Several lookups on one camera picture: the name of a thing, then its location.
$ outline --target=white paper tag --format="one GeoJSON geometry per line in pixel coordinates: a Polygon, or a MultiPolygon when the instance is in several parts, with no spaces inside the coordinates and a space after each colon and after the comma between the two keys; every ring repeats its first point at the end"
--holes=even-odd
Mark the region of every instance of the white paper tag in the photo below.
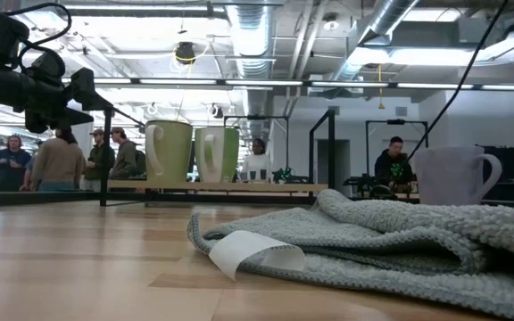
{"type": "Polygon", "coordinates": [[[235,231],[217,242],[210,251],[210,259],[221,272],[235,281],[241,262],[254,254],[278,246],[287,247],[268,250],[261,263],[263,266],[296,271],[304,269],[304,253],[301,248],[249,231],[235,231]]]}

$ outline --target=jeans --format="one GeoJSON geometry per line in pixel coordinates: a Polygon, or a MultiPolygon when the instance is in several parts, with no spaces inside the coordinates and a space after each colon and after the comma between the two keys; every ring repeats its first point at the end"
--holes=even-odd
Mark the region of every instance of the jeans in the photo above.
{"type": "Polygon", "coordinates": [[[75,190],[73,182],[41,182],[39,192],[70,192],[75,190]]]}
{"type": "Polygon", "coordinates": [[[100,179],[85,179],[85,189],[87,191],[92,190],[93,192],[100,192],[100,179]]]}

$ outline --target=green mug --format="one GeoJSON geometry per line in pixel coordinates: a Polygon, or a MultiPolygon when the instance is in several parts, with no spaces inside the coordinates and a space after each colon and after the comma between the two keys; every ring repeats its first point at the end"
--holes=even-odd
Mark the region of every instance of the green mug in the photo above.
{"type": "Polygon", "coordinates": [[[193,128],[182,122],[146,123],[146,178],[161,184],[186,182],[193,128]]]}
{"type": "Polygon", "coordinates": [[[238,155],[237,129],[208,127],[195,130],[195,162],[202,182],[233,181],[238,155]]]}

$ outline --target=gray knit cloth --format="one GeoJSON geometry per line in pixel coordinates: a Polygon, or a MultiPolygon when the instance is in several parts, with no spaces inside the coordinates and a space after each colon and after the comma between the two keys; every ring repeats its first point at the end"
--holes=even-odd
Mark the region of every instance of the gray knit cloth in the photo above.
{"type": "Polygon", "coordinates": [[[398,293],[514,319],[514,209],[351,202],[319,194],[311,210],[282,210],[187,234],[204,253],[225,235],[246,230],[297,245],[304,271],[260,265],[241,269],[309,284],[398,293]]]}

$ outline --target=man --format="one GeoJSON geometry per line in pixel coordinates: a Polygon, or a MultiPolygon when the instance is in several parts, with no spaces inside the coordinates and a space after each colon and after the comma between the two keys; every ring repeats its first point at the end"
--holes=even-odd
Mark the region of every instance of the man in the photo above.
{"type": "MultiPolygon", "coordinates": [[[[37,148],[41,148],[43,141],[37,140],[37,148]]],[[[23,175],[23,185],[21,186],[22,191],[31,191],[31,186],[35,186],[32,192],[35,192],[38,187],[38,182],[31,182],[31,174],[33,173],[33,167],[35,166],[35,160],[37,158],[37,151],[33,152],[33,157],[25,165],[25,175],[23,175]]]]}
{"type": "Polygon", "coordinates": [[[21,149],[21,138],[7,138],[7,148],[0,151],[0,192],[18,192],[23,183],[25,166],[31,155],[21,149]]]}
{"type": "Polygon", "coordinates": [[[411,166],[406,160],[408,156],[402,153],[403,140],[392,137],[388,148],[377,158],[374,173],[379,184],[394,188],[396,192],[408,190],[413,178],[411,166]]]}
{"type": "Polygon", "coordinates": [[[85,171],[85,188],[100,192],[100,178],[104,168],[110,170],[114,166],[114,150],[109,146],[106,150],[104,145],[104,131],[97,129],[90,135],[95,139],[95,146],[90,150],[88,157],[87,170],[85,171]],[[108,163],[103,164],[103,155],[108,152],[108,163]]]}
{"type": "Polygon", "coordinates": [[[113,142],[119,145],[111,178],[129,179],[136,171],[136,144],[127,139],[124,128],[113,128],[111,134],[113,142]]]}

